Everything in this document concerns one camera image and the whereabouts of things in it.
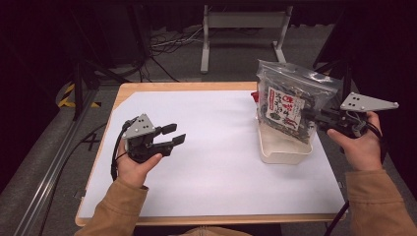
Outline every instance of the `white sheet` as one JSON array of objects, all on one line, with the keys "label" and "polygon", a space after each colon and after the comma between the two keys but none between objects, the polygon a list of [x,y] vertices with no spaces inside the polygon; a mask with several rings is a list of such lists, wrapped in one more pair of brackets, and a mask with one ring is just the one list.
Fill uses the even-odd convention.
[{"label": "white sheet", "polygon": [[318,137],[298,165],[261,161],[250,91],[144,91],[113,111],[79,218],[92,217],[112,182],[111,155],[123,123],[142,113],[155,126],[178,124],[156,143],[187,137],[148,175],[141,216],[337,213],[344,204]]}]

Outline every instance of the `tan jacket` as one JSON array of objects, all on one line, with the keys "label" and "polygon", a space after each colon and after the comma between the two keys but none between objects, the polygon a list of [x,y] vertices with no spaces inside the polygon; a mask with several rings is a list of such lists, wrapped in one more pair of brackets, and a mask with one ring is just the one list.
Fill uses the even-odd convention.
[{"label": "tan jacket", "polygon": [[[346,174],[352,213],[352,235],[415,235],[417,229],[401,195],[384,170]],[[117,179],[97,205],[91,221],[76,233],[82,235],[131,236],[147,196],[148,188],[133,188]],[[199,227],[183,235],[248,236],[219,227]]]}]

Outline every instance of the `zip lock bag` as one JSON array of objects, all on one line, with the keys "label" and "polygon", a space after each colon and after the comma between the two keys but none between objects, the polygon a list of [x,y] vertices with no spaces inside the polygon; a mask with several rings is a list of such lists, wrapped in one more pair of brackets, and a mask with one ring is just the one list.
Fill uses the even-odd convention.
[{"label": "zip lock bag", "polygon": [[285,139],[309,145],[316,124],[304,110],[319,112],[342,87],[342,81],[291,64],[260,60],[257,76],[259,122]]}]

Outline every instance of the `human hand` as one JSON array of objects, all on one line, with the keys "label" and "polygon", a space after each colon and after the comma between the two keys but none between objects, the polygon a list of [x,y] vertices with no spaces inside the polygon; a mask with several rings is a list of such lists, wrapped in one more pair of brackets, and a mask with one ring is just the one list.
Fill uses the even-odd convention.
[{"label": "human hand", "polygon": [[117,153],[118,155],[125,153],[117,159],[119,178],[137,188],[144,186],[148,173],[162,159],[162,154],[158,153],[142,164],[134,161],[128,156],[123,139],[120,141]]},{"label": "human hand", "polygon": [[[368,122],[375,125],[379,131],[380,119],[377,113],[367,112]],[[381,164],[381,145],[379,138],[370,130],[358,139],[350,139],[334,129],[328,130],[328,135],[338,143],[346,154],[347,161],[353,169],[361,170],[380,170]]]}]

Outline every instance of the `floor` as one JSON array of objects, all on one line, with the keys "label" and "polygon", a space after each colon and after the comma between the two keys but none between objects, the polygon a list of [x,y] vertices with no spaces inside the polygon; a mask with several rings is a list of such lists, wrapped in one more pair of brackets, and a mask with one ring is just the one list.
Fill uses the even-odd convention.
[{"label": "floor", "polygon": [[[332,26],[290,28],[283,45],[287,62],[312,69],[313,62],[331,29]],[[276,33],[270,29],[251,31],[251,33],[242,33],[236,30],[214,32],[210,38],[210,64],[209,72],[206,75],[200,73],[202,44],[198,41],[185,45],[173,53],[156,56],[155,59],[173,78],[181,82],[256,81],[258,79],[256,77],[258,59],[276,60],[270,45],[274,38],[276,38]],[[128,69],[122,66],[114,71],[120,73]],[[147,83],[149,81],[154,83],[172,81],[151,60],[147,61],[147,68],[144,67],[143,72],[145,75],[143,80]],[[139,82],[141,76],[136,73],[128,79]],[[94,132],[95,136],[88,138],[89,143],[81,143],[78,147],[76,144],[93,129],[107,122],[119,86],[115,82],[102,80],[102,85],[93,98],[94,101],[100,102],[101,106],[88,109],[86,117],[71,142],[70,149],[73,148],[74,151],[68,156],[68,161],[63,168],[50,210],[46,214],[48,211],[48,201],[46,201],[34,221],[30,235],[73,235],[79,229],[74,222],[80,204],[79,195],[83,193],[87,184],[89,172],[98,150],[98,142],[104,129],[99,128]],[[57,94],[57,102],[66,88],[63,87],[62,91]],[[18,228],[39,183],[51,165],[51,161],[56,157],[67,131],[73,124],[73,116],[73,107],[61,108],[59,114],[33,146],[20,169],[0,196],[2,215],[0,217],[0,235],[13,235]],[[338,146],[326,134],[319,132],[319,137],[324,144],[334,175],[337,181],[343,185],[343,174],[349,170],[348,163],[340,153]],[[402,182],[389,157],[385,162],[385,168],[403,195],[406,206],[416,222],[416,201]],[[341,188],[341,192],[346,197],[344,188]],[[45,218],[42,234],[39,234],[42,221]],[[332,235],[348,235],[349,218],[350,214],[347,213],[346,219],[337,224]],[[326,224],[323,222],[283,223],[280,225],[280,232],[269,235],[323,235],[325,231]]]}]

